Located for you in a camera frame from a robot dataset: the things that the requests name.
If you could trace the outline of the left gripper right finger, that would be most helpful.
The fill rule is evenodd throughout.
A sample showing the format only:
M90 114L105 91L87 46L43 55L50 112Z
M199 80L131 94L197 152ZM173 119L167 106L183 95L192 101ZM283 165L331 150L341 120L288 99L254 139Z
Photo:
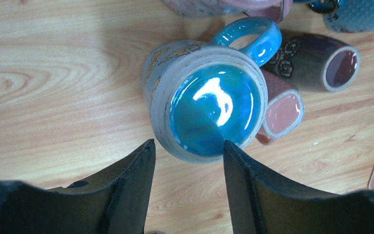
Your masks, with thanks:
M374 234L374 190L338 195L291 180L224 142L235 234Z

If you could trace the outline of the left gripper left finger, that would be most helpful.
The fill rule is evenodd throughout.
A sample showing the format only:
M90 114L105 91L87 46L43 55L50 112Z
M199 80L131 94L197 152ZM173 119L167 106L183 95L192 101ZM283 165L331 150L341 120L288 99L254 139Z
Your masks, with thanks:
M0 234L142 234L155 161L149 139L65 188L0 180Z

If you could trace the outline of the blue butterfly mug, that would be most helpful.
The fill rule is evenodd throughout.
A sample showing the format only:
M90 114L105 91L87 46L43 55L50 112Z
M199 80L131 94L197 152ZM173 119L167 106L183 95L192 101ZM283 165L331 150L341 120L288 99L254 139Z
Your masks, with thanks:
M146 57L143 96L155 137L189 163L223 158L224 142L244 148L260 130L268 103L261 71L282 41L270 18L236 20L209 42L161 44Z

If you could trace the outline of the pink upside-down mug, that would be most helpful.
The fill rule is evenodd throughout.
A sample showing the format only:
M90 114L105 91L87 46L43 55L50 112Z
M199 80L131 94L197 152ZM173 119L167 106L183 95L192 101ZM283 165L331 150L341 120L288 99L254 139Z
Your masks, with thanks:
M287 16L293 5L292 0L164 0L163 2L175 13L190 18L244 13L250 17L267 17L276 23Z

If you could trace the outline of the dark blue round mug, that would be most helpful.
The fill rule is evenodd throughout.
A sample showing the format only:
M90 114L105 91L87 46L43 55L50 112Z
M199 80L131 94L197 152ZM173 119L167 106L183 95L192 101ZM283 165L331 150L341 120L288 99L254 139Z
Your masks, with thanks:
M307 4L307 6L318 14L332 14L336 12L345 0L315 0Z

